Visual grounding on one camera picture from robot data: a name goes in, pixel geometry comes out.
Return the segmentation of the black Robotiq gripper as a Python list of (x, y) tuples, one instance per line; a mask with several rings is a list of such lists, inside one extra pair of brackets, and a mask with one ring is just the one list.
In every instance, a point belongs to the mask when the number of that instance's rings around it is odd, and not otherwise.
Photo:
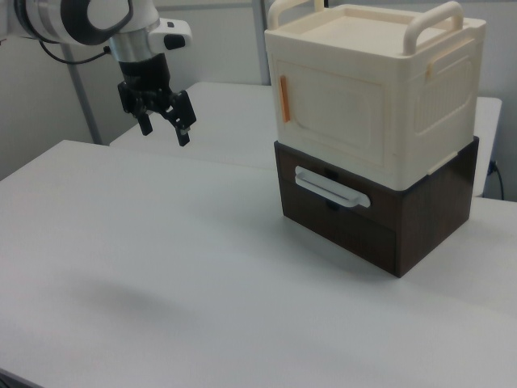
[(144, 61), (120, 62), (119, 66), (124, 78), (117, 86), (122, 107), (137, 119), (142, 134), (153, 132), (148, 106), (159, 106), (160, 115), (174, 126), (179, 145), (186, 146), (196, 116), (189, 94), (170, 89), (166, 56), (161, 53)]

